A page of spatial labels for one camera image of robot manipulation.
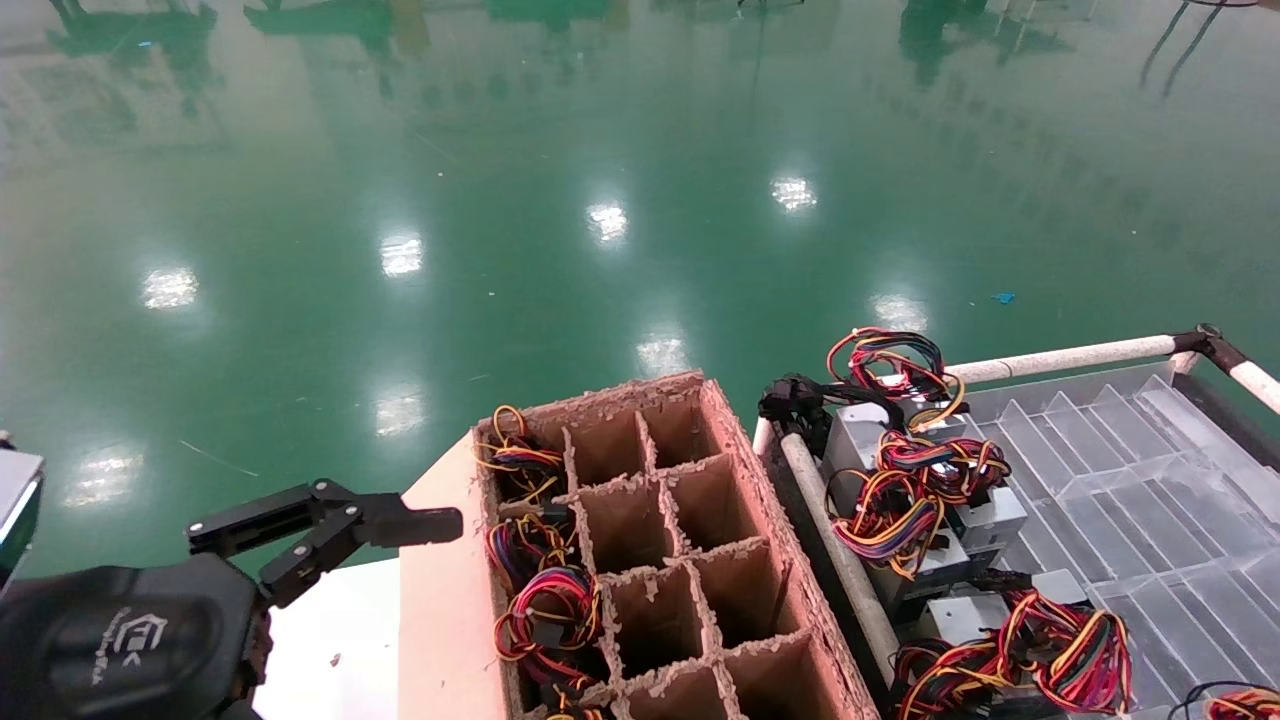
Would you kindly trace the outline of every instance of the green epoxy floor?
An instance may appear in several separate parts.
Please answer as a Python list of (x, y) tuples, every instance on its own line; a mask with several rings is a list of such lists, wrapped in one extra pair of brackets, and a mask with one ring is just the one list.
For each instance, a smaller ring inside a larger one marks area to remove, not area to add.
[(1280, 366), (1280, 13), (257, 3), (0, 8), (27, 574), (403, 489), (500, 402), (701, 366), (750, 416), (854, 324), (964, 361), (1212, 320)]

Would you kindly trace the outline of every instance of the wire harness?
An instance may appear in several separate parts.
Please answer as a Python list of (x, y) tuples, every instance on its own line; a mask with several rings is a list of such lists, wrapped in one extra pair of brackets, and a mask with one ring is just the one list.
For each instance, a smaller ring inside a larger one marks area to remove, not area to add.
[[(516, 423), (516, 432), (509, 434), (502, 429), (502, 420), (508, 415)], [(529, 432), (529, 424), (520, 410), (511, 405), (494, 410), (493, 437), (489, 439), (490, 442), (477, 442), (472, 450), (476, 462), (494, 470), (499, 483), (515, 489), (517, 500), (541, 502), (568, 492), (564, 455), (543, 447)]]
[[(836, 356), (852, 346), (849, 374), (836, 370)], [(877, 370), (890, 370), (888, 373)], [(925, 407), (906, 420), (906, 429), (919, 430), (961, 411), (964, 380), (946, 372), (942, 351), (920, 333), (884, 328), (855, 328), (831, 346), (827, 372), (837, 382), (859, 387), (888, 400), (916, 398), (945, 404)]]
[(576, 533), (571, 530), (566, 538), (558, 525), (535, 512), (526, 512), (490, 528), (485, 536), (485, 553), (515, 592), (548, 568), (567, 566)]
[(902, 646), (895, 661), (897, 720), (973, 714), (1016, 687), (1034, 687), (1068, 712), (1128, 712), (1133, 670), (1120, 616), (1056, 603), (1034, 589), (1011, 591), (1005, 601), (1005, 624), (980, 639)]
[(1267, 685), (1242, 683), (1236, 680), (1215, 680), (1192, 688), (1183, 701), (1169, 710), (1169, 720), (1178, 711), (1190, 720), (1190, 706), (1213, 688), (1240, 688), (1235, 692), (1211, 697), (1204, 702), (1206, 720), (1271, 720), (1280, 717), (1280, 692)]

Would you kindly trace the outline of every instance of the cardboard divider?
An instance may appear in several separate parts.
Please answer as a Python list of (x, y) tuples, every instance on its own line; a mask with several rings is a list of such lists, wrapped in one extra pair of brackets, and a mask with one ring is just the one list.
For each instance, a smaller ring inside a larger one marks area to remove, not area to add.
[(571, 451), (566, 464), (579, 488), (604, 484), (645, 469), (635, 411), (620, 411), (595, 424), (571, 427), (568, 434)]
[(598, 575), (632, 568), (664, 568), (676, 541), (663, 523), (658, 486), (620, 480), (579, 493), (579, 539), (588, 569)]
[(698, 557), (694, 568), (716, 615), (721, 647), (732, 650), (800, 629), (804, 609), (792, 587), (792, 562), (780, 562), (763, 539)]
[(658, 450), (658, 468), (675, 468), (721, 452), (716, 438), (708, 432), (696, 393), (645, 407), (640, 413)]
[[(564, 452), (564, 488), (536, 503), (513, 501), (481, 468), (476, 505), (485, 527), (538, 512), (548, 500), (571, 507), (579, 548), (572, 561), (600, 588), (602, 632), (570, 659), (599, 679), (584, 707), (609, 706), (618, 720), (769, 720), (810, 711), (814, 720), (874, 720), (768, 477), (714, 382), (686, 373), (522, 413), (540, 443)], [(493, 423), (484, 420), (470, 438), (489, 442), (492, 433)], [(481, 533), (468, 538), (470, 557), (484, 557)], [(507, 610), (509, 591), (489, 570), (483, 588), (474, 584), (489, 596), (497, 618)], [(431, 573), (425, 557), (415, 571)], [(406, 601), (407, 615), (415, 615), (419, 596)], [(410, 619), (413, 626), (439, 625), (434, 638), (449, 637), (436, 615)], [(492, 642), (488, 628), (483, 634)], [(822, 653), (810, 652), (810, 635)], [(431, 657), (426, 650), (421, 655)], [(485, 662), (476, 666), (500, 676), (507, 720), (553, 712), (520, 664)], [(422, 702), (416, 700), (420, 684), (402, 674), (402, 696), (415, 698), (402, 697), (402, 719), (477, 702), (448, 689), (433, 689), (435, 701)], [(841, 702), (833, 705), (836, 697)], [(832, 707), (845, 710), (833, 715)]]
[(749, 720), (836, 720), (829, 664), (818, 662), (806, 633), (744, 646), (724, 660), (739, 708)]
[(622, 679), (701, 657), (701, 620), (687, 569), (635, 573), (611, 584), (607, 597), (617, 625), (608, 623), (605, 634), (617, 643)]
[(692, 666), (675, 674), (660, 688), (636, 689), (626, 696), (632, 720), (728, 720), (716, 673)]
[(712, 550), (760, 534), (733, 478), (733, 457), (717, 455), (669, 477), (676, 523), (694, 548)]

